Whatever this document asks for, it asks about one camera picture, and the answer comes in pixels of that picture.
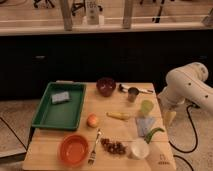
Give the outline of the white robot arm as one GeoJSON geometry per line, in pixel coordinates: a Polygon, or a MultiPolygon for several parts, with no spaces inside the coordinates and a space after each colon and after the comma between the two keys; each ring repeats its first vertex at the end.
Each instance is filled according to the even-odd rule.
{"type": "Polygon", "coordinates": [[[205,83],[208,75],[207,67],[200,62],[193,62],[167,73],[166,86],[157,95],[166,127],[176,116],[175,108],[183,104],[185,100],[190,100],[213,114],[213,87],[205,83]]]}

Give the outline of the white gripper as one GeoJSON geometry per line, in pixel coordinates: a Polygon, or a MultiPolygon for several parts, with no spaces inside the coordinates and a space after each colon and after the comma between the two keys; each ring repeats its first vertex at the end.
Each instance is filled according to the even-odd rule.
{"type": "MultiPolygon", "coordinates": [[[[172,110],[184,103],[184,98],[176,92],[163,90],[158,94],[163,110],[172,110]]],[[[176,116],[175,111],[168,111],[164,114],[164,125],[168,127],[176,116]]]]}

